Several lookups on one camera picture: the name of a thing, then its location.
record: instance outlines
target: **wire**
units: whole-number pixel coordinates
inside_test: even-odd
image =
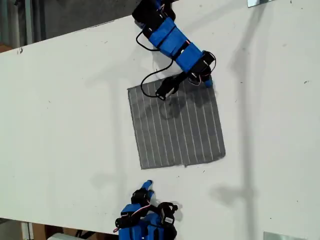
[[[142,209],[146,209],[146,208],[150,207],[150,206],[151,206],[150,202],[149,202],[148,200],[147,200],[147,202],[148,202],[149,205],[143,206],[143,207],[139,208],[137,211],[135,211],[134,213],[132,213],[131,216],[135,215],[137,212],[140,212]]]
[[[217,58],[216,58],[216,56],[213,55],[210,51],[208,51],[208,53],[210,53],[211,56],[214,58],[214,66],[213,66],[211,72],[208,73],[208,74],[206,74],[206,75],[202,75],[203,77],[206,77],[206,76],[209,76],[210,74],[212,74],[212,72],[215,70],[215,68],[216,68],[216,66],[217,66]]]
[[[140,35],[143,33],[143,30],[138,34],[138,36],[136,36],[135,38],[135,41],[137,44],[139,44],[141,47],[143,47],[144,49],[150,51],[150,52],[159,52],[160,50],[159,49],[150,49],[150,48],[147,48],[146,46],[142,45],[139,41],[138,41],[138,38],[140,37]]]
[[[157,71],[154,71],[154,72],[150,73],[149,75],[147,75],[147,76],[142,80],[142,82],[141,82],[141,84],[140,84],[140,88],[141,88],[141,91],[142,91],[143,95],[145,95],[145,96],[147,96],[147,97],[149,97],[149,98],[157,98],[157,97],[158,97],[158,96],[156,96],[156,95],[153,95],[153,96],[152,96],[152,95],[147,94],[147,93],[144,91],[142,85],[144,84],[145,80],[146,80],[148,77],[150,77],[151,75],[158,74],[158,73],[160,73],[160,72],[163,72],[163,71],[167,70],[168,68],[170,68],[170,67],[172,66],[173,63],[174,63],[174,60],[172,59],[172,60],[171,60],[171,63],[170,63],[167,67],[162,68],[162,69],[160,69],[160,70],[157,70]]]
[[[82,230],[76,231],[76,233],[75,233],[76,237],[80,237],[81,235],[82,235]]]
[[[134,213],[132,213],[131,217],[132,217],[133,215],[135,215],[136,213],[140,212],[141,210],[147,209],[148,207],[151,206],[151,203],[150,203],[148,200],[147,200],[147,203],[148,203],[149,205],[143,206],[143,207],[139,208],[137,211],[135,211]],[[113,233],[114,233],[114,234],[115,234],[116,232],[118,232],[118,231],[119,231],[119,228],[118,228],[118,227],[116,227],[115,229],[113,229]]]
[[[81,239],[88,239],[90,238],[93,234],[95,234],[95,231],[87,231],[85,234],[83,234],[82,236],[80,236]]]

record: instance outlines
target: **gray towel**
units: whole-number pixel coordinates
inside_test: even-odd
[[[143,89],[155,95],[162,79]],[[210,163],[226,155],[214,90],[180,84],[166,101],[128,89],[131,116],[142,169]]]

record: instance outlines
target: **sticker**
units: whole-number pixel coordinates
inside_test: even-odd
[[[172,224],[174,222],[174,220],[172,218],[166,217],[164,219],[165,222]]]

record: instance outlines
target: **red wire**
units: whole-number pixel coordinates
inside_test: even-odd
[[[146,209],[146,208],[150,207],[150,206],[151,206],[151,203],[150,203],[148,200],[147,200],[147,202],[148,202],[149,205],[143,206],[143,207],[139,208],[137,211],[135,211],[134,213],[132,213],[131,216],[135,215],[137,212],[141,211],[142,209]],[[113,230],[113,233],[115,234],[115,233],[118,232],[118,231],[119,231],[119,228],[116,227],[116,228]]]

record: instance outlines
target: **black cable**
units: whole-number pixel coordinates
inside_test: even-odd
[[[150,52],[159,52],[160,50],[159,49],[150,49],[150,48],[147,48],[146,46],[142,45],[139,41],[138,41],[138,38],[140,37],[140,35],[143,33],[143,30],[138,34],[138,36],[136,36],[135,38],[135,41],[137,44],[139,44],[141,47],[143,47],[145,50],[148,50]]]
[[[149,98],[157,98],[156,95],[151,96],[151,95],[149,95],[149,94],[146,94],[146,92],[144,91],[142,85],[144,84],[145,80],[146,80],[148,77],[150,77],[150,76],[153,75],[153,74],[158,74],[158,73],[160,73],[160,72],[163,72],[163,71],[167,70],[168,68],[170,68],[170,67],[172,66],[173,63],[174,63],[174,60],[172,59],[172,60],[171,60],[171,63],[170,63],[167,67],[162,68],[162,69],[160,69],[160,70],[158,70],[158,71],[154,71],[154,72],[150,73],[149,75],[147,75],[147,76],[142,80],[142,82],[141,82],[141,84],[140,84],[140,87],[141,87],[141,91],[142,91],[143,95],[145,95],[145,96],[147,96],[147,97],[149,97]]]
[[[27,222],[26,224],[27,224],[27,226],[28,226],[28,235],[29,235],[29,240],[31,240],[29,222]]]
[[[90,238],[93,234],[95,234],[95,231],[87,231],[85,234],[83,234],[82,236],[80,236],[81,239],[88,239]]]
[[[76,233],[75,233],[75,236],[76,237],[80,237],[82,234],[82,230],[77,230]]]
[[[213,56],[213,58],[214,58],[214,66],[213,66],[210,74],[208,74],[208,75],[211,75],[212,72],[215,70],[215,68],[216,68],[216,66],[217,66],[217,58],[216,58],[216,56],[215,56],[212,52],[208,51],[208,53],[210,53],[210,54]]]

